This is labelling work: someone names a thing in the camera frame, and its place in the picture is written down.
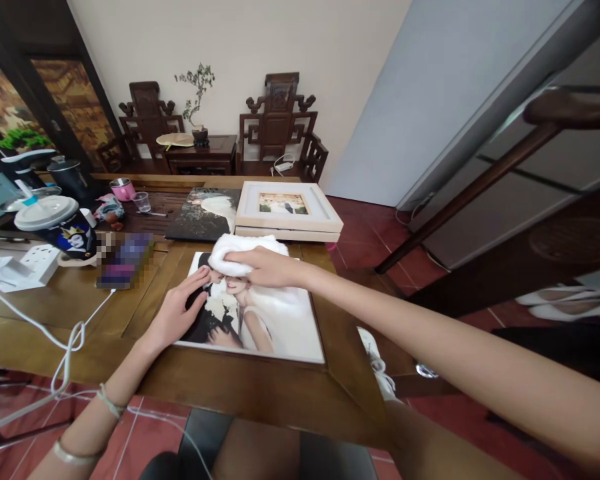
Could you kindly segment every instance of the white sneaker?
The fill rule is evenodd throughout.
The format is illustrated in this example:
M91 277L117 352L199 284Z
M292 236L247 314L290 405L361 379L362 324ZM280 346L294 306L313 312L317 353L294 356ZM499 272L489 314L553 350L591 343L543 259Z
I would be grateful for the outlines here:
M574 321L586 317L600 317L600 299L536 305L529 312L538 318L557 321Z
M384 400L395 400L395 382L385 373L387 366L382 358L380 358L380 352L378 351L378 344L375 342L375 338L373 338L373 335L370 334L370 332L360 327L358 327L358 334L360 334L360 340L362 340L362 344L367 351L371 369L375 374L375 379L378 381L382 398L384 398Z
M520 305L530 307L532 305L584 300L595 297L600 297L600 290L585 287L584 285L578 285L576 287L552 287L538 290L516 298L516 302Z

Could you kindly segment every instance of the hand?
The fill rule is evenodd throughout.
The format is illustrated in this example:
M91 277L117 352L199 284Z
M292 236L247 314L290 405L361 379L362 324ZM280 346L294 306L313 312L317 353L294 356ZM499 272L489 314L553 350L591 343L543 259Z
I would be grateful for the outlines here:
M256 247L244 252L229 252L226 261L246 263L253 267L249 280L261 287L306 288L313 265Z
M232 333L226 333L220 327L209 332L209 343L217 347L243 348L242 343L238 342Z
M143 335L143 342L151 348L162 351L173 342L180 340L195 321L207 299L207 292L198 295L189 310L185 310L187 299L210 281L209 267L205 265L185 278L180 285L169 290L158 314Z

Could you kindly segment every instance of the potted plant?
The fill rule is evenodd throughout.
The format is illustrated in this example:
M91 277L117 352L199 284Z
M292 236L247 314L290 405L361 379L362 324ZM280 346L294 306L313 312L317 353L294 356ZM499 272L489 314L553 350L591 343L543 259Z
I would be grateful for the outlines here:
M192 84L197 88L195 96L196 100L191 104L191 100L187 100L185 104L185 110L182 112L182 117L189 121L193 130L191 134L193 138L195 138L196 143L206 143L207 135L209 132L205 128L204 125L194 125L191 121L191 117L194 113L200 110L200 101L202 100L202 95L207 91L207 86L211 88L213 86L213 81L215 80L215 75L211 71L211 66L207 65L204 67L202 63L198 66L198 70L196 72L188 71L185 75L181 73L180 76L174 75L176 81L182 81Z
M12 129L7 136L0 140L0 147L24 153L29 150L40 150L51 145L51 141L44 135L31 129Z

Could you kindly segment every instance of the pink container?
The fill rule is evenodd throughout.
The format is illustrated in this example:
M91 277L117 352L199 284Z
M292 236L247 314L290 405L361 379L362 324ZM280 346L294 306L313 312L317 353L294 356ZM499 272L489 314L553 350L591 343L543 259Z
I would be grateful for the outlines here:
M135 189L128 178L118 178L109 182L109 186L115 197L120 201L131 201L135 195Z

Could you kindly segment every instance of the electrical outlet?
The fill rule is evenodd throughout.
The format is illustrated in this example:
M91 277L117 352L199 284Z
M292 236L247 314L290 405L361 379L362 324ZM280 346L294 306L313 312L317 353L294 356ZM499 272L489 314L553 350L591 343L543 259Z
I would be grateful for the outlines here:
M291 162L282 162L279 165L276 165L274 168L276 170L276 172L281 173L284 172L285 170L289 170L290 168L292 168L293 164Z

